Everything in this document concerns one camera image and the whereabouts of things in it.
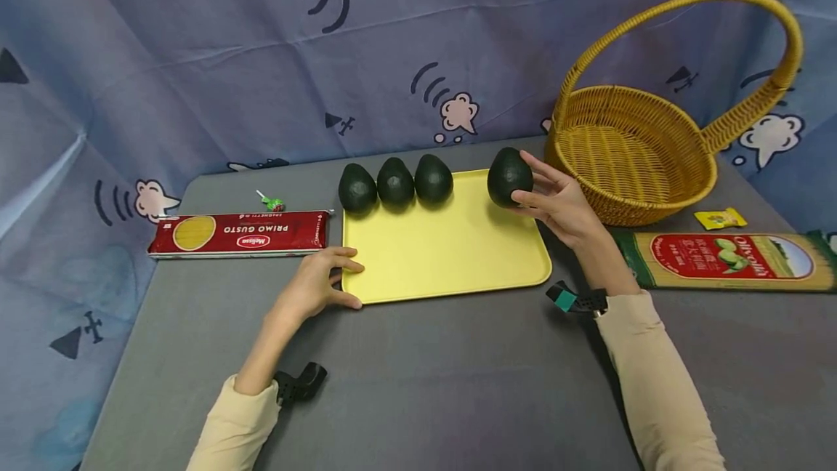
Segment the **basket handle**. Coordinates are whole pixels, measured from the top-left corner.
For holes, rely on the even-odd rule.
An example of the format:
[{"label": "basket handle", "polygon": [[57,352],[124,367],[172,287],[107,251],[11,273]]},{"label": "basket handle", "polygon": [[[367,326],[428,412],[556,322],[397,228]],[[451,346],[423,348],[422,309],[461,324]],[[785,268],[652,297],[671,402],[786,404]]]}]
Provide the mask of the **basket handle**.
[{"label": "basket handle", "polygon": [[723,147],[726,147],[733,140],[736,140],[750,125],[753,125],[756,119],[764,117],[767,112],[770,112],[770,109],[788,91],[788,87],[793,83],[793,79],[796,76],[799,63],[802,62],[802,31],[799,29],[799,24],[790,10],[777,0],[672,0],[646,9],[643,13],[639,13],[633,18],[624,21],[624,23],[617,25],[598,41],[594,42],[593,46],[590,46],[587,51],[582,53],[578,61],[573,64],[573,67],[567,74],[567,78],[564,79],[560,96],[558,96],[558,100],[555,102],[555,109],[552,110],[552,120],[554,122],[550,131],[551,138],[554,137],[553,132],[560,129],[556,128],[556,126],[561,126],[562,121],[567,115],[567,104],[569,103],[571,93],[575,89],[576,82],[578,82],[578,79],[584,73],[584,70],[587,69],[588,65],[599,56],[599,53],[605,47],[609,46],[618,37],[634,29],[634,27],[657,15],[670,12],[672,9],[684,7],[684,5],[709,1],[743,1],[760,5],[760,7],[769,10],[769,12],[778,17],[785,31],[786,43],[782,61],[773,70],[770,78],[762,82],[759,89],[751,92],[743,101],[739,102],[732,109],[713,120],[706,128],[701,130],[700,138],[703,140],[707,150],[714,155],[714,153],[721,151]]}]

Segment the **melissa logo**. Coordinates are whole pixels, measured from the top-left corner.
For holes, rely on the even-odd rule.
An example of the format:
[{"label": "melissa logo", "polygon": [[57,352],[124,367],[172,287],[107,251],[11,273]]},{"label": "melissa logo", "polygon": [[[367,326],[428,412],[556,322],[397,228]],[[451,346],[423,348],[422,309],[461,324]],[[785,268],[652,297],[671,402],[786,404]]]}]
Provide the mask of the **melissa logo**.
[{"label": "melissa logo", "polygon": [[256,249],[270,244],[270,237],[265,235],[247,235],[241,236],[235,243],[241,247],[248,247],[248,249]]}]

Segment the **beige sleeve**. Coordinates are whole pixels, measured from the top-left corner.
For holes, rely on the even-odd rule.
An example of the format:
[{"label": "beige sleeve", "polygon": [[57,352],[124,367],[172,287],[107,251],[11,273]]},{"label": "beige sleeve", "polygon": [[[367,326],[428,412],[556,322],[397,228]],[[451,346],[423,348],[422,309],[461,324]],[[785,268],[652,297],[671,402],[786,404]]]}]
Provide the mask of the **beige sleeve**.
[{"label": "beige sleeve", "polygon": [[187,471],[250,471],[262,444],[276,425],[279,385],[255,396],[233,389],[235,375],[227,378],[221,394],[203,424],[198,447]]},{"label": "beige sleeve", "polygon": [[651,295],[607,298],[597,318],[646,470],[723,470],[715,433]]}]

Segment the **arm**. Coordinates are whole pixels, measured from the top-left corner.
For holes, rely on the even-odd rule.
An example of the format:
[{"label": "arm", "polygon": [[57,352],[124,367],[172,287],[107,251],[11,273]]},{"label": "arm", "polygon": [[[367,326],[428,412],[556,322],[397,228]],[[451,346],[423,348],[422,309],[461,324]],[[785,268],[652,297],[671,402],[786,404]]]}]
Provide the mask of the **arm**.
[{"label": "arm", "polygon": [[331,287],[340,275],[332,268],[363,271],[352,261],[357,251],[329,247],[305,257],[296,276],[264,317],[253,349],[238,375],[227,379],[207,416],[187,471],[249,471],[262,445],[276,425],[280,406],[279,387],[274,382],[276,363],[305,319],[329,304],[359,310],[360,300]]},{"label": "arm", "polygon": [[521,156],[533,168],[538,190],[514,191],[512,198],[525,206],[514,211],[544,222],[576,253],[590,287],[604,288],[610,295],[609,310],[597,323],[646,469],[723,470],[698,390],[651,296],[640,291],[578,183],[525,151]]},{"label": "arm", "polygon": [[610,234],[585,243],[578,258],[591,288],[606,288],[612,295],[607,298],[609,310],[596,322],[616,367],[628,426],[646,469],[723,470],[724,459],[692,377],[651,295],[640,293]]}]

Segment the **dark green avocado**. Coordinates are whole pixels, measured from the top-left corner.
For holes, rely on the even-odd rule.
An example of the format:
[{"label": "dark green avocado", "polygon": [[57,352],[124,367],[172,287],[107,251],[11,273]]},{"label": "dark green avocado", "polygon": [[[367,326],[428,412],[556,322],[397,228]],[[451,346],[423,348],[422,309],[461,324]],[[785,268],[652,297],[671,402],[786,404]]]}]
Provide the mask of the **dark green avocado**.
[{"label": "dark green avocado", "polygon": [[488,195],[497,206],[515,207],[512,191],[531,191],[535,185],[532,169],[514,148],[502,148],[488,170]]},{"label": "dark green avocado", "polygon": [[415,174],[416,195],[425,204],[442,204],[453,193],[453,175],[441,158],[425,155]]},{"label": "dark green avocado", "polygon": [[337,186],[337,196],[348,213],[364,214],[375,206],[378,191],[369,172],[361,164],[352,162],[343,169],[340,185]]},{"label": "dark green avocado", "polygon": [[387,158],[378,172],[378,194],[381,202],[395,209],[406,207],[415,196],[413,175],[401,158]]}]

